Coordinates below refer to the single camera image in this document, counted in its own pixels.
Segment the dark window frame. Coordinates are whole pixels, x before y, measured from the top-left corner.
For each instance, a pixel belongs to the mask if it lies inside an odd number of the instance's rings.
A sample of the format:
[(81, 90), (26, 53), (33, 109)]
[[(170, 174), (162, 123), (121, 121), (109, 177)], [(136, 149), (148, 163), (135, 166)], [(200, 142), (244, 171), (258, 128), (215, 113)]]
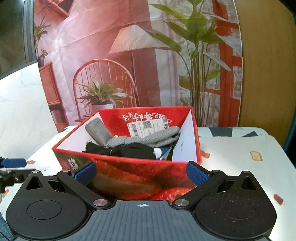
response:
[(1, 1), (1, 79), (37, 61), (33, 19), (34, 1)]

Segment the red strawberry cardboard box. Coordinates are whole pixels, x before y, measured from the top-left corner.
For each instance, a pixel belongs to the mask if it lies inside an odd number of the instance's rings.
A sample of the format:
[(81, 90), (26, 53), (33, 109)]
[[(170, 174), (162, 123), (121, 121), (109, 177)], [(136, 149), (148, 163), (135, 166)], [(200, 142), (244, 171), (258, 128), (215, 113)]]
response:
[[(94, 142), (85, 129), (95, 118), (102, 120), (113, 136), (137, 133), (129, 123), (148, 121), (178, 126), (180, 138), (167, 160), (112, 157), (85, 153), (88, 142)], [(174, 200), (193, 188), (186, 174), (189, 161), (201, 163), (199, 135), (193, 109), (189, 106), (102, 109), (76, 126), (52, 147), (63, 169), (77, 170), (89, 161), (96, 165), (91, 185), (97, 193), (122, 200)]]

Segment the grey knit glove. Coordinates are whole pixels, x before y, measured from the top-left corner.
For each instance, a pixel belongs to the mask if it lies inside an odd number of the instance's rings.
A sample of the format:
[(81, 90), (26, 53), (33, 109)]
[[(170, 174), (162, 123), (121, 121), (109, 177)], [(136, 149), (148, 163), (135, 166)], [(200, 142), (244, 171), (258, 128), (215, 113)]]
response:
[(172, 126), (165, 130), (158, 131), (150, 134), (146, 137), (125, 137), (120, 136), (110, 139), (105, 145), (107, 147), (116, 147), (120, 145), (128, 145), (132, 143), (140, 143), (149, 147), (162, 147), (167, 146), (179, 139), (180, 128), (178, 126)]

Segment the grey rolled cloth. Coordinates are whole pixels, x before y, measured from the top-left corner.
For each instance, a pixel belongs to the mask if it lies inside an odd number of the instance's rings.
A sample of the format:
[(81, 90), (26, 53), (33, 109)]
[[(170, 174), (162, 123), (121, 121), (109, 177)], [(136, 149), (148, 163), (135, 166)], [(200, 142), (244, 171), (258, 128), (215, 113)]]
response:
[(101, 146), (105, 146), (113, 138), (113, 135), (100, 118), (94, 118), (88, 122), (85, 125), (85, 130)]

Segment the cartoon patterned white tablecloth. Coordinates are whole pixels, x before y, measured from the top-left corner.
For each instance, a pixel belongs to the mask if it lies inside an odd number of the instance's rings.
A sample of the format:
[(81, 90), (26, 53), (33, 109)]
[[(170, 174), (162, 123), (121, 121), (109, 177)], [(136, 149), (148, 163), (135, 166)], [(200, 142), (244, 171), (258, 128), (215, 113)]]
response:
[[(35, 161), (27, 169), (37, 168), (43, 174), (60, 171), (61, 166), (52, 147), (73, 129), (74, 126), (68, 127), (31, 156), (25, 155), (27, 161)], [(251, 171), (276, 210), (277, 219), (270, 239), (295, 240), (295, 167), (274, 137), (201, 137), (201, 147), (210, 154), (208, 159), (202, 157), (202, 166), (207, 169), (222, 169), (226, 174), (236, 175), (243, 170)], [(251, 151), (258, 151), (263, 161), (254, 161)], [(274, 194), (283, 199), (281, 205)]]

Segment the black dotted glove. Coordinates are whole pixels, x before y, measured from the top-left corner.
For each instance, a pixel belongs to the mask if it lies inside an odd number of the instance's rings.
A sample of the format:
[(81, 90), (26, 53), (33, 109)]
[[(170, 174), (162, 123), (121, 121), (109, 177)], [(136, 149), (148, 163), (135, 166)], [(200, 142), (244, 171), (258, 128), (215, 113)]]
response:
[(122, 144), (116, 147), (99, 146), (92, 142), (86, 144), (84, 153), (123, 158), (156, 160), (154, 149), (140, 143)]

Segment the printed living room backdrop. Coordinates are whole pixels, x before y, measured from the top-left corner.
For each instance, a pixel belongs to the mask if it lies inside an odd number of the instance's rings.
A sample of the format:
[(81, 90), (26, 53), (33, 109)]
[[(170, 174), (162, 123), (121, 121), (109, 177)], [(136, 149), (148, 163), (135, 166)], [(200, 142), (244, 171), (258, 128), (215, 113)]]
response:
[(58, 130), (102, 108), (190, 106), (200, 127), (239, 122), (234, 1), (35, 1), (34, 41)]

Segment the wooden panel board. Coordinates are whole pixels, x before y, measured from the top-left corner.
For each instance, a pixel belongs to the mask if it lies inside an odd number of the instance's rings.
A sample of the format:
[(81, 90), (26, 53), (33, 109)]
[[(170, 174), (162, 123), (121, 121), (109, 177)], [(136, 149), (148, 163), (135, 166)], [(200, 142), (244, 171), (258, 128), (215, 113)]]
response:
[(235, 1), (242, 38), (240, 126), (284, 145), (295, 112), (295, 21), (280, 1)]

